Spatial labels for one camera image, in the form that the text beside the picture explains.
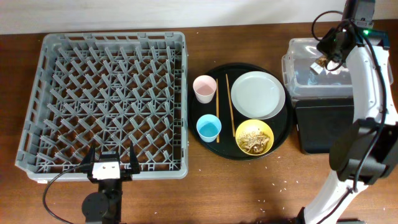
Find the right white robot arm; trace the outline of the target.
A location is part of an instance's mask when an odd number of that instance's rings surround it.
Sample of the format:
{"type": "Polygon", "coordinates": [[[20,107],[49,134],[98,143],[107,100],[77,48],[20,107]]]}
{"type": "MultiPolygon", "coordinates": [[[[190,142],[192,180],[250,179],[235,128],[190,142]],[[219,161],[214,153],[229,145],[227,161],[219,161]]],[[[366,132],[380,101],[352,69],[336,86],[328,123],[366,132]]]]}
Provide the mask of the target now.
{"type": "Polygon", "coordinates": [[[353,86],[352,125],[332,146],[321,191],[293,223],[338,223],[354,198],[397,165],[397,110],[388,72],[390,42],[373,28],[375,1],[346,1],[341,22],[318,41],[327,62],[346,65],[353,86]]]}

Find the yellow bowl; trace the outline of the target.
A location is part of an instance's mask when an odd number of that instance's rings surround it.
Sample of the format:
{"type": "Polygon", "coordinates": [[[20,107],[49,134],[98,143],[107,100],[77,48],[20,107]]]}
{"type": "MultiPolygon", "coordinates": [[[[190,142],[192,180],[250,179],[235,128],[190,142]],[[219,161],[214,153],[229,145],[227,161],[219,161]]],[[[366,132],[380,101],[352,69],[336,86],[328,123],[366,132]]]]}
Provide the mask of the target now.
{"type": "Polygon", "coordinates": [[[236,144],[237,144],[237,139],[238,139],[238,136],[241,134],[241,133],[243,133],[243,132],[249,132],[249,131],[257,131],[258,129],[260,129],[261,131],[264,131],[265,133],[267,133],[270,137],[271,137],[271,140],[272,140],[272,145],[271,145],[271,147],[273,146],[273,143],[274,143],[274,133],[273,133],[273,131],[272,131],[272,129],[270,128],[270,126],[268,125],[268,124],[266,124],[265,122],[263,122],[263,121],[261,121],[261,120],[258,120],[258,119],[249,119],[249,120],[246,120],[246,121],[244,121],[244,122],[242,122],[239,126],[238,126],[238,128],[236,129],[236,135],[235,135],[235,140],[236,140],[236,144]]]}

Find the brown foil wrapper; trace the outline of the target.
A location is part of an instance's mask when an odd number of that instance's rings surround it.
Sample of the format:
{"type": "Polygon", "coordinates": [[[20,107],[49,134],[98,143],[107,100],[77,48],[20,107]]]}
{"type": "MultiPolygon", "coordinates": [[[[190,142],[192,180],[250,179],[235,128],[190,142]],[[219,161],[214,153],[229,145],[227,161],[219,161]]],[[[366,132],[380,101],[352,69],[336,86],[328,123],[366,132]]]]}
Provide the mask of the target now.
{"type": "Polygon", "coordinates": [[[321,74],[322,71],[324,71],[325,66],[327,65],[327,58],[325,56],[321,56],[317,58],[310,66],[310,69],[316,74],[319,75],[321,74]]]}

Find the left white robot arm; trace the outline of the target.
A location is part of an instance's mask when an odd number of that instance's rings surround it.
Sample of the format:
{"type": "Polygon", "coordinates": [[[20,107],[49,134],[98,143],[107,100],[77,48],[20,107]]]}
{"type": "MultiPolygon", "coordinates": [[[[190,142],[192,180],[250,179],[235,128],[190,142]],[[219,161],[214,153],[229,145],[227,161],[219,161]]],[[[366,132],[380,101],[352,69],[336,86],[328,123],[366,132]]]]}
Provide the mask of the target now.
{"type": "Polygon", "coordinates": [[[89,194],[83,201],[81,210],[86,223],[120,223],[123,182],[131,181],[132,175],[139,174],[139,162],[131,146],[129,148],[129,165],[121,169],[118,152],[103,152],[95,159],[96,148],[90,147],[81,165],[82,173],[89,181],[98,184],[98,190],[89,194]]]}

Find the pink plastic cup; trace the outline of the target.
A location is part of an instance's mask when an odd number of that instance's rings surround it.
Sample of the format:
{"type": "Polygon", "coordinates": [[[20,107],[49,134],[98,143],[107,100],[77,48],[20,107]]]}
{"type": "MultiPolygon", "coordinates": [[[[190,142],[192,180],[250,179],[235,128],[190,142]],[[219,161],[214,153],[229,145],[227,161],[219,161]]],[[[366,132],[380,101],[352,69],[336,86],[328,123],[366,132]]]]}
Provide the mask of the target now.
{"type": "Polygon", "coordinates": [[[217,90],[216,80],[208,75],[201,75],[193,82],[193,90],[200,103],[209,103],[217,90]]]}

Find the light blue plastic cup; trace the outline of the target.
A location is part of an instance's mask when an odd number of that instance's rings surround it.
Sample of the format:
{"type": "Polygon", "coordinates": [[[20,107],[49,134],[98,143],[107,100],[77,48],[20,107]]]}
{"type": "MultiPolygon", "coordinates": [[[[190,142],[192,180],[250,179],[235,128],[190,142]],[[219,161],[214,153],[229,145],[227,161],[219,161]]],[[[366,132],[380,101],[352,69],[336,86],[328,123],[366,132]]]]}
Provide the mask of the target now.
{"type": "Polygon", "coordinates": [[[221,132],[221,121],[213,114],[201,116],[196,124],[200,139],[204,142],[213,142],[221,132]]]}

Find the food scraps pile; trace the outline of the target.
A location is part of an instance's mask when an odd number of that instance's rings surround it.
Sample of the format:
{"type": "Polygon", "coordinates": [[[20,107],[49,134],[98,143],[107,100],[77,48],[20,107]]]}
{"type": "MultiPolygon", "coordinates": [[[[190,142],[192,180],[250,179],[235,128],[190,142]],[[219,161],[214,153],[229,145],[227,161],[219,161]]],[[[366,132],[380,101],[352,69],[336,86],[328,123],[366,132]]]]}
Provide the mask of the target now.
{"type": "Polygon", "coordinates": [[[272,140],[267,133],[258,129],[241,133],[238,136],[237,144],[244,153],[257,156],[271,148],[272,140]]]}

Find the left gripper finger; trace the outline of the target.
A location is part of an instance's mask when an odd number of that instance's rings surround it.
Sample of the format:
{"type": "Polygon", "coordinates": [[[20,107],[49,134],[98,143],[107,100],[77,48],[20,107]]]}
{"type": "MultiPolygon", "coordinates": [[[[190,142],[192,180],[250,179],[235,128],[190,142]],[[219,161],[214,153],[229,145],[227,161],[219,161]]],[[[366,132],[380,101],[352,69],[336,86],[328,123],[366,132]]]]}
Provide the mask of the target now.
{"type": "Polygon", "coordinates": [[[133,143],[131,143],[131,145],[129,147],[129,157],[130,157],[129,173],[130,174],[140,174],[141,170],[139,167],[139,161],[137,160],[137,156],[134,152],[134,144],[133,143]]]}
{"type": "Polygon", "coordinates": [[[82,173],[91,173],[93,164],[95,162],[95,151],[95,145],[91,145],[88,153],[80,163],[81,165],[83,165],[83,167],[81,168],[82,173]]]}

